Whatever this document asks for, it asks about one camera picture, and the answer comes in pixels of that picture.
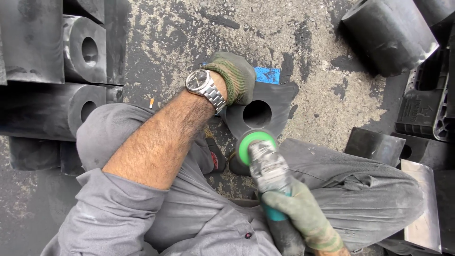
work glove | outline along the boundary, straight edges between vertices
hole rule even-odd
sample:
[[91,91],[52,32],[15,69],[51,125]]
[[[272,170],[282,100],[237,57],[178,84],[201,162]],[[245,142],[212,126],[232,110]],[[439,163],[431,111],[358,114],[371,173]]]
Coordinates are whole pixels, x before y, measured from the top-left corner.
[[226,105],[233,103],[248,105],[253,100],[256,72],[245,58],[230,52],[217,51],[203,69],[213,70],[220,74],[226,83]]
[[261,201],[287,214],[305,238],[308,247],[318,251],[335,252],[343,247],[340,235],[330,225],[309,188],[292,178],[292,196],[265,192]]

work boot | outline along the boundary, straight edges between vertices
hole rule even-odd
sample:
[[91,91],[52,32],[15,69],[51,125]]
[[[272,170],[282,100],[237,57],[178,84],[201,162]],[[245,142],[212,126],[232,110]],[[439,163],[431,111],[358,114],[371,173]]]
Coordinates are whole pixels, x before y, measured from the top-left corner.
[[226,158],[224,157],[223,153],[221,152],[220,148],[215,142],[215,139],[213,138],[213,133],[208,127],[208,125],[205,126],[204,132],[205,140],[207,141],[208,149],[210,150],[210,154],[212,155],[213,159],[212,172],[222,172],[224,171],[224,168],[226,168]]
[[232,151],[229,154],[229,170],[231,170],[233,174],[251,177],[250,168],[245,164],[240,163],[235,151]]

gray sleeve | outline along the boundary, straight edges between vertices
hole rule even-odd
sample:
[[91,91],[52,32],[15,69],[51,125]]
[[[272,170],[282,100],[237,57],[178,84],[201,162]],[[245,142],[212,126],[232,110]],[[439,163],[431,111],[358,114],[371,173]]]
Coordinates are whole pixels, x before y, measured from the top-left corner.
[[77,180],[82,189],[60,227],[57,255],[144,255],[143,236],[168,190],[105,174],[99,168]]

gray work pants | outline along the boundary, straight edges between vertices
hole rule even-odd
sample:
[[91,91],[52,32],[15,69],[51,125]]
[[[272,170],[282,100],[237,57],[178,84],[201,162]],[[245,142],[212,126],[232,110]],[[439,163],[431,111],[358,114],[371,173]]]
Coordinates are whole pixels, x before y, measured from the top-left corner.
[[[152,111],[130,104],[108,104],[93,111],[77,131],[77,150],[84,168],[102,169],[121,144],[152,115]],[[423,212],[423,196],[417,181],[398,169],[294,139],[286,139],[280,152],[294,177],[311,189],[350,250],[387,238]],[[145,241],[162,251],[193,238],[225,205],[232,204],[222,196],[213,196],[214,190],[203,176],[212,169],[212,157],[201,134],[145,234]],[[261,214],[258,208],[238,207],[238,211]]]

concrete floor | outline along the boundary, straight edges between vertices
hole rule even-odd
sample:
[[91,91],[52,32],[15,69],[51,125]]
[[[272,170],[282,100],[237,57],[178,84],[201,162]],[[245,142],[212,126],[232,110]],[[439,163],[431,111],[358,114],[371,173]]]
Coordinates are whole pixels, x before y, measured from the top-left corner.
[[[280,69],[280,84],[298,88],[280,142],[295,138],[343,151],[353,126],[390,133],[406,75],[376,76],[349,46],[339,24],[354,2],[130,0],[125,102],[148,106],[154,98],[157,110],[211,53],[230,51],[255,67]],[[210,127],[228,154],[235,139],[218,118]],[[7,140],[0,139],[0,255],[37,255],[80,186],[58,170],[11,171]],[[228,169],[207,180],[226,197],[250,198],[254,191],[249,178]]]

